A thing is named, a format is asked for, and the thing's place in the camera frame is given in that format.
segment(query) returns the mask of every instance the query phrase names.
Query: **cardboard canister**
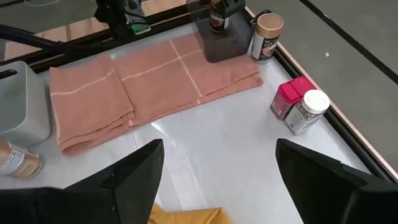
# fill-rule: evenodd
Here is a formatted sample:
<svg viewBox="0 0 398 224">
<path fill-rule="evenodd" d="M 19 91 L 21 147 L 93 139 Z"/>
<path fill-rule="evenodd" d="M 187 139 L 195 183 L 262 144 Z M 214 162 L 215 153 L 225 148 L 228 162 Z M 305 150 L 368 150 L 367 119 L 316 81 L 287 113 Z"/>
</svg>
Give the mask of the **cardboard canister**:
<svg viewBox="0 0 398 224">
<path fill-rule="evenodd" d="M 0 141 L 0 175 L 28 179 L 42 167 L 41 158 L 27 149 Z"/>
<path fill-rule="evenodd" d="M 266 13 L 257 19 L 251 50 L 258 63 L 267 63 L 272 57 L 284 26 L 284 20 L 274 13 Z"/>
</svg>

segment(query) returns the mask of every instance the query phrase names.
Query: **black metal frame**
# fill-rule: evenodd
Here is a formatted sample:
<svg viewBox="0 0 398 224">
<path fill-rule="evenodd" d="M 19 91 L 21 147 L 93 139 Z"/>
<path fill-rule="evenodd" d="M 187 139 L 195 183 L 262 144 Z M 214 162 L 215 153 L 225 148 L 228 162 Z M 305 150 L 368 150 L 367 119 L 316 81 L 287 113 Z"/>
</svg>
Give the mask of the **black metal frame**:
<svg viewBox="0 0 398 224">
<path fill-rule="evenodd" d="M 250 20 L 253 19 L 252 15 L 247 11 L 245 11 L 243 15 L 245 20 L 250 25 Z M 56 52 L 40 50 L 38 52 L 0 62 L 0 65 L 22 60 L 25 61 L 34 72 L 40 73 L 48 70 L 50 67 L 65 65 L 67 63 L 71 63 L 85 57 L 89 57 L 100 52 L 143 39 L 145 37 L 180 27 L 190 23 L 191 17 L 188 14 L 186 6 L 179 6 L 174 9 L 149 16 L 147 20 L 151 24 L 151 31 L 142 35 L 132 36 L 123 40 L 114 40 L 111 37 L 110 30 L 104 30 L 67 42 L 67 44 L 72 45 L 95 44 L 90 51 L 63 55 Z M 276 60 L 283 66 L 283 68 L 292 78 L 303 75 L 301 71 L 290 61 L 289 57 L 284 53 L 283 50 L 277 47 L 274 55 Z M 391 182 L 396 182 L 395 178 L 393 178 L 388 170 L 370 153 L 370 149 L 367 147 L 367 145 L 360 140 L 350 126 L 339 117 L 338 113 L 333 108 L 330 108 L 326 111 L 325 118 L 373 175 Z"/>
</svg>

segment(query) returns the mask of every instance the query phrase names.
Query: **gray floor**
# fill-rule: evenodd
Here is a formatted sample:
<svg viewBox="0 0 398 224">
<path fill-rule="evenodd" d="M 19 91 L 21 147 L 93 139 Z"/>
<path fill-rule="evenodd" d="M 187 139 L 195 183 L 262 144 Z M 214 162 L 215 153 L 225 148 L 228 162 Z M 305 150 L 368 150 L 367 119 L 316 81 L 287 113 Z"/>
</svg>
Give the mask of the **gray floor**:
<svg viewBox="0 0 398 224">
<path fill-rule="evenodd" d="M 284 18 L 284 33 L 280 41 L 371 144 L 398 170 L 397 85 L 299 0 L 246 1 L 254 12 L 271 9 Z M 48 1 L 31 2 L 40 4 Z M 398 73 L 395 51 L 398 49 L 398 27 L 394 20 L 398 12 L 397 1 L 312 2 Z M 7 10 L 0 9 L 0 21 L 40 32 L 90 17 L 94 10 L 95 6 L 89 0 L 62 0 L 46 7 L 18 4 Z"/>
</svg>

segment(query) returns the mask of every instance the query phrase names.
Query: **white bottle cap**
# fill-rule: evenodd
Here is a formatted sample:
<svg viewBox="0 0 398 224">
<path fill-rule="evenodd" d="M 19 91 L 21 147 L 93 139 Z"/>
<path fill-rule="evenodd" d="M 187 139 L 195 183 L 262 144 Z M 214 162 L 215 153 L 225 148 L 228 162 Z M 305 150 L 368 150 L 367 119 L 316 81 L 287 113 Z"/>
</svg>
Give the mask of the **white bottle cap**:
<svg viewBox="0 0 398 224">
<path fill-rule="evenodd" d="M 320 114 L 330 106 L 330 99 L 321 90 L 309 90 L 304 94 L 302 101 L 303 108 L 313 114 Z"/>
</svg>

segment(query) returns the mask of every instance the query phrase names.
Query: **white stripe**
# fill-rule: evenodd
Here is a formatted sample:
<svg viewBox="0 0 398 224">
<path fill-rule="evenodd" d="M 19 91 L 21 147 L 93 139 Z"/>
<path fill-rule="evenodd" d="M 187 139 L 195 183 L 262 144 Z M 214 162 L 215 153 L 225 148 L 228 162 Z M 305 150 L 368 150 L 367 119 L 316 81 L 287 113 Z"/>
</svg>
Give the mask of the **white stripe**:
<svg viewBox="0 0 398 224">
<path fill-rule="evenodd" d="M 191 74 L 189 73 L 187 66 L 185 66 L 184 61 L 183 61 L 183 60 L 181 59 L 181 57 L 178 55 L 177 49 L 175 48 L 175 46 L 174 46 L 174 44 L 173 44 L 173 41 L 170 40 L 170 43 L 172 44 L 172 47 L 173 47 L 175 53 L 177 54 L 178 59 L 180 59 L 180 62 L 181 62 L 181 64 L 182 64 L 182 66 L 184 67 L 184 69 L 185 69 L 187 75 L 189 76 L 189 79 L 191 79 L 191 82 L 192 82 L 193 86 L 195 87 L 195 89 L 197 89 L 197 92 L 198 92 L 198 94 L 199 94 L 199 97 L 202 97 L 203 95 L 200 93 L 200 90 L 199 90 L 197 84 L 195 83 L 194 79 L 192 78 Z"/>
<path fill-rule="evenodd" d="M 114 69 L 112 69 L 112 70 L 111 70 L 108 74 L 106 74 L 104 77 L 102 77 L 102 78 L 100 78 L 100 79 L 98 79 L 98 80 L 92 81 L 92 82 L 90 82 L 90 83 L 87 83 L 87 84 L 85 84 L 85 85 L 83 85 L 83 86 L 77 88 L 76 90 L 68 91 L 68 92 L 56 92 L 56 93 L 51 93 L 51 95 L 52 95 L 52 96 L 60 96 L 60 95 L 62 96 L 62 95 L 69 95 L 69 94 L 72 94 L 72 93 L 76 93 L 76 92 L 78 92 L 79 90 L 82 90 L 82 89 L 84 89 L 84 88 L 86 88 L 86 87 L 88 87 L 88 86 L 90 86 L 90 85 L 92 85 L 92 84 L 98 83 L 99 81 L 108 78 L 110 75 L 112 75 L 113 72 L 114 72 Z"/>
<path fill-rule="evenodd" d="M 172 63 L 172 62 L 175 62 L 175 61 L 177 61 L 177 60 L 180 60 L 182 57 L 186 57 L 186 56 L 188 56 L 188 55 L 191 55 L 191 54 L 194 54 L 194 53 L 197 53 L 197 52 L 200 52 L 200 51 L 201 51 L 201 49 L 196 50 L 196 51 L 191 52 L 191 53 L 187 53 L 187 54 L 185 54 L 185 55 L 183 55 L 183 56 L 181 56 L 181 57 L 177 57 L 176 59 L 173 59 L 173 60 L 171 60 L 171 61 L 165 62 L 165 63 L 163 63 L 162 65 L 159 65 L 159 66 L 156 66 L 156 67 L 154 67 L 154 68 L 148 69 L 148 70 L 146 70 L 146 71 L 144 71 L 144 72 L 141 72 L 141 73 L 138 73 L 138 74 L 135 74 L 135 75 L 129 75 L 129 76 L 127 76 L 127 77 L 122 78 L 121 81 L 123 82 L 123 81 L 125 81 L 125 80 L 128 79 L 128 78 L 138 77 L 138 76 L 143 75 L 143 74 L 145 74 L 145 73 L 147 73 L 147 72 L 153 71 L 153 70 L 155 70 L 155 69 L 158 69 L 158 68 L 160 68 L 160 67 L 163 67 L 163 66 L 165 66 L 165 65 L 168 65 L 168 64 L 170 64 L 170 63 Z"/>
<path fill-rule="evenodd" d="M 57 112 L 55 111 L 55 107 L 52 107 L 53 111 L 54 111 L 54 120 L 55 120 L 55 128 L 57 129 L 57 144 L 60 144 L 60 123 L 58 121 L 58 116 L 57 116 Z"/>
</svg>

